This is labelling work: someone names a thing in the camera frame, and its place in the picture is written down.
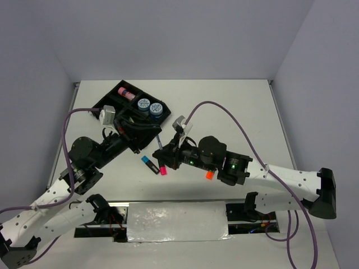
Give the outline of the blue white pen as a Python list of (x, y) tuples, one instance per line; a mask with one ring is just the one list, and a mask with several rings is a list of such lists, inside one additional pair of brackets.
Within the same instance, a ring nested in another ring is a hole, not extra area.
[(156, 139), (157, 139), (157, 142), (158, 142), (159, 149), (162, 150), (162, 149), (163, 149), (163, 145), (162, 145), (162, 142), (161, 142), (161, 140), (160, 140), (159, 135), (156, 136)]

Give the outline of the pink highlighter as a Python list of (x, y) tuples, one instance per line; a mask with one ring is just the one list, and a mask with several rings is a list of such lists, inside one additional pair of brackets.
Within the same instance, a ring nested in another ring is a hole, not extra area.
[(167, 175), (167, 169), (165, 166), (161, 166), (160, 167), (160, 174), (161, 175)]

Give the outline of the blue highlighter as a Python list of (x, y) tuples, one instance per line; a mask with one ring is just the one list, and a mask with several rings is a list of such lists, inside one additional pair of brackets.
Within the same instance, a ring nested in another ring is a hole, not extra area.
[(143, 156), (141, 160), (154, 174), (160, 173), (160, 170), (157, 168), (157, 166), (147, 156)]

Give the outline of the blue tape roll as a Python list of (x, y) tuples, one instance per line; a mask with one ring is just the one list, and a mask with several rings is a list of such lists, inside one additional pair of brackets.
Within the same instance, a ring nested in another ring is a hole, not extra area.
[(150, 110), (150, 100), (147, 98), (142, 98), (137, 102), (138, 110), (143, 113), (148, 113)]
[(163, 114), (163, 106), (161, 103), (152, 103), (150, 105), (149, 111), (153, 120), (159, 120)]

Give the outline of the pink cap glue bottle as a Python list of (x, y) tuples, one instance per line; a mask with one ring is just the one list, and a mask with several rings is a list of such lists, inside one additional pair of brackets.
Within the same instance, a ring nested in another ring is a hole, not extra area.
[(136, 97), (135, 94), (131, 93), (124, 87), (120, 87), (117, 92), (119, 95), (123, 96), (124, 98), (126, 98), (129, 101), (132, 101)]

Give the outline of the orange highlighter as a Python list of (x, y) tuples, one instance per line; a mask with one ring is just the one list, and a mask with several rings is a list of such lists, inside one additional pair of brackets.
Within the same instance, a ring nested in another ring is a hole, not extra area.
[(214, 175), (215, 175), (215, 171), (208, 171), (208, 172), (206, 173), (206, 179), (207, 179), (207, 180), (213, 180)]

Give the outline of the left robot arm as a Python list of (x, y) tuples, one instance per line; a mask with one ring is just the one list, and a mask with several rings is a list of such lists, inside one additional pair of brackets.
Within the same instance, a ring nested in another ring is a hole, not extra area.
[(115, 132), (103, 135), (102, 143), (88, 137), (74, 141), (66, 151), (69, 168), (30, 206), (1, 224), (1, 260), (7, 268), (20, 268), (39, 259), (37, 252), (52, 245), (62, 234), (94, 222), (123, 222), (122, 215), (100, 194), (85, 194), (97, 184), (105, 167), (127, 149), (139, 153), (157, 134), (160, 125), (121, 120)]

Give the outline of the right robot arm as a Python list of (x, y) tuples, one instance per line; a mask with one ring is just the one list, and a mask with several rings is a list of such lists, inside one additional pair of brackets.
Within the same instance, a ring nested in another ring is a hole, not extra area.
[(246, 194), (243, 210), (249, 219), (274, 211), (305, 209), (311, 216), (333, 220), (337, 216), (336, 183), (333, 171), (299, 171), (275, 165), (261, 165), (247, 155), (227, 151), (227, 146), (213, 136), (200, 140), (197, 146), (189, 139), (173, 138), (153, 153), (167, 167), (177, 170), (186, 164), (216, 172), (229, 186), (267, 187), (277, 193), (252, 191)]

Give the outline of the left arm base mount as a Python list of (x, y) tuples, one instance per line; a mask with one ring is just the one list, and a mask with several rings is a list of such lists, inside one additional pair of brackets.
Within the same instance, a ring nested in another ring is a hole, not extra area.
[(91, 222), (75, 229), (75, 238), (111, 238), (116, 243), (127, 243), (127, 217), (129, 204), (108, 203), (100, 194), (86, 199), (94, 206)]

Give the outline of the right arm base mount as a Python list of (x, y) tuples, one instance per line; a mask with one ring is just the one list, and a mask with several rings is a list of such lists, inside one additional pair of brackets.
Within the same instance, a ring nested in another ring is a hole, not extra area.
[(250, 192), (242, 202), (225, 203), (229, 235), (279, 232), (275, 212), (264, 214), (256, 210), (258, 195)]

